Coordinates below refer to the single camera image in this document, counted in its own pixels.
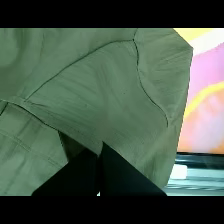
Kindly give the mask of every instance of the screen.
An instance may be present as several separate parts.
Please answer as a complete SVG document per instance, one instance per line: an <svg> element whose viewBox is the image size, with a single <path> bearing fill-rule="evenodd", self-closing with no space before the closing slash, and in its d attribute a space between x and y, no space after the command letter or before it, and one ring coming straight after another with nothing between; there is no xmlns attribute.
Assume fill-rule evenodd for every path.
<svg viewBox="0 0 224 224"><path fill-rule="evenodd" d="M174 29L194 48L178 152L224 154L224 29Z"/></svg>

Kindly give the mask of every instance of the yellow shape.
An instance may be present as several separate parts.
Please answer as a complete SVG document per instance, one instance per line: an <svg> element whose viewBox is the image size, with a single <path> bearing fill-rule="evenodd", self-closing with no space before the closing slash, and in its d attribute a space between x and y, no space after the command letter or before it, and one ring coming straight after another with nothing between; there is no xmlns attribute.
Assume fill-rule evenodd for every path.
<svg viewBox="0 0 224 224"><path fill-rule="evenodd" d="M206 87L201 90L198 95L192 100L192 102L186 107L184 112L184 119L194 111L197 106L211 93L217 92L221 89L224 89L224 82L219 82L217 84Z"/></svg>
<svg viewBox="0 0 224 224"><path fill-rule="evenodd" d="M214 28L174 28L187 42L207 33Z"/></svg>

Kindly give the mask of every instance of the person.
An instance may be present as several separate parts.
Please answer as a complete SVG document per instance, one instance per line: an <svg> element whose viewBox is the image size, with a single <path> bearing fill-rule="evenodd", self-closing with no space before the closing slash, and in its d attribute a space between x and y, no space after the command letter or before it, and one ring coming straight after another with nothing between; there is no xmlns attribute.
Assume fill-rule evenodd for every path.
<svg viewBox="0 0 224 224"><path fill-rule="evenodd" d="M31 194L65 166L58 131L98 156L105 142L166 185L192 58L174 29L10 28L0 37L2 195Z"/></svg>

